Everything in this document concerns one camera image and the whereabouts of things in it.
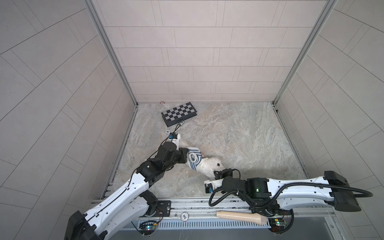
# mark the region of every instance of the marble floor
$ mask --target marble floor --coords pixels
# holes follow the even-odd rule
[[[166,138],[161,112],[180,104],[140,104],[113,187],[124,184]],[[206,157],[218,157],[224,167],[241,171],[242,179],[268,177],[304,179],[305,174],[284,135],[270,103],[193,103],[197,116],[185,121],[177,133]],[[187,164],[177,164],[150,191],[157,197],[209,195],[205,175]]]

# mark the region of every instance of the checkered pattern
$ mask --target checkered pattern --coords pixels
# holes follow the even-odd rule
[[[187,114],[194,113],[195,109],[191,106],[191,103],[186,103],[178,107],[172,108],[163,112],[167,122],[179,119]]]
[[[186,103],[175,108],[169,109],[165,112],[162,112],[161,115],[166,125],[169,127],[181,122],[182,120],[186,120],[188,118],[196,116],[196,112],[196,109],[191,103]]]

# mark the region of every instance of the metal corner post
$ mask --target metal corner post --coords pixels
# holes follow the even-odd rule
[[[89,16],[91,17],[91,20],[92,20],[100,38],[101,38],[101,41],[104,44],[104,46],[108,52],[108,55],[111,58],[112,64],[115,67],[116,72],[118,73],[120,79],[122,80],[125,88],[128,90],[128,93],[129,93],[135,107],[137,107],[136,98],[132,92],[132,89],[130,88],[130,86],[128,84],[127,78],[126,78],[126,76],[125,76],[125,74],[124,74],[124,72],[120,66],[119,60],[116,56],[116,53],[113,50],[111,42],[108,39],[107,33],[105,32],[105,29],[104,29],[103,25],[101,24],[100,18],[99,18],[98,14],[95,10],[95,7],[93,5],[92,0],[84,0],[84,6],[87,9]]]
[[[317,35],[319,35],[321,28],[323,27],[325,21],[328,19],[329,15],[331,14],[334,5],[336,4],[337,0],[327,0],[327,3],[323,7],[323,10],[321,11],[319,17],[316,20],[316,23],[314,24],[311,33],[309,34],[307,40],[305,41],[302,49],[299,52],[299,55],[297,56],[295,62],[292,65],[291,70],[289,71],[287,77],[285,78],[283,85],[281,86],[279,92],[276,95],[276,98],[273,100],[273,105],[276,106],[277,103],[280,101],[281,96],[283,95],[284,91],[288,87],[289,83],[291,82],[293,76],[297,72],[297,69],[299,69],[301,63],[304,60],[304,57],[307,55],[309,49],[311,48],[313,42],[315,41]]]

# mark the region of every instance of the beige tile wall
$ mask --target beige tile wall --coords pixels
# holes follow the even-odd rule
[[[311,177],[368,189],[348,239],[384,239],[384,3],[339,0],[277,108]]]
[[[325,1],[94,0],[139,102],[272,101]]]
[[[63,239],[134,105],[82,0],[2,0],[0,16],[0,238]]]

